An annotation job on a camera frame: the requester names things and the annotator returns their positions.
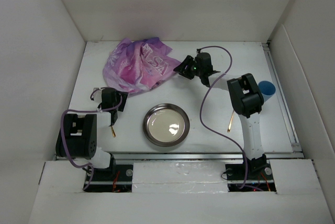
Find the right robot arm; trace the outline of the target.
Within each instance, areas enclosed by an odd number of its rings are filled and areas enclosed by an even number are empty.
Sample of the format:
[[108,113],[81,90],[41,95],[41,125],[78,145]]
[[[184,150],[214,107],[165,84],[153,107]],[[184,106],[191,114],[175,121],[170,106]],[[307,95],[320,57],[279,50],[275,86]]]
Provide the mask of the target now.
[[264,104],[263,95],[253,75],[228,75],[227,71],[215,71],[211,56],[207,52],[198,52],[196,57],[188,55],[184,61],[174,68],[174,72],[191,80],[199,77],[203,85],[210,91],[218,88],[229,92],[234,112],[239,116],[243,146],[242,173],[244,180],[253,179],[266,166],[266,155],[262,147],[260,132],[260,115]]

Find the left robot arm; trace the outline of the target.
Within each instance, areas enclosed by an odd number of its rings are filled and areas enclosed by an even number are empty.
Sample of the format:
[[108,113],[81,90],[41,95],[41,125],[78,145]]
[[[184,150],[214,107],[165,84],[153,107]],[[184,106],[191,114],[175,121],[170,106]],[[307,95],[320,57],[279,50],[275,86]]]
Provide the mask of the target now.
[[79,169],[85,169],[88,176],[112,180],[117,175],[115,158],[98,147],[98,128],[111,129],[124,111],[127,92],[110,87],[94,88],[90,100],[98,103],[95,110],[79,111],[68,109],[61,116],[60,132],[55,151],[58,157],[67,158]]

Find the purple pink printed cloth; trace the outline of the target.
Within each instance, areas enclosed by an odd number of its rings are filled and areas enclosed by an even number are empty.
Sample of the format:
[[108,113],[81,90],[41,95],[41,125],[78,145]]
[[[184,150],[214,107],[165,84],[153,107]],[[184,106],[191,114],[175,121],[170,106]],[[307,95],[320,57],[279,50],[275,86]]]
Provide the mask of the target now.
[[125,38],[107,58],[104,81],[131,96],[149,92],[171,78],[181,64],[168,56],[171,51],[158,37],[137,41]]

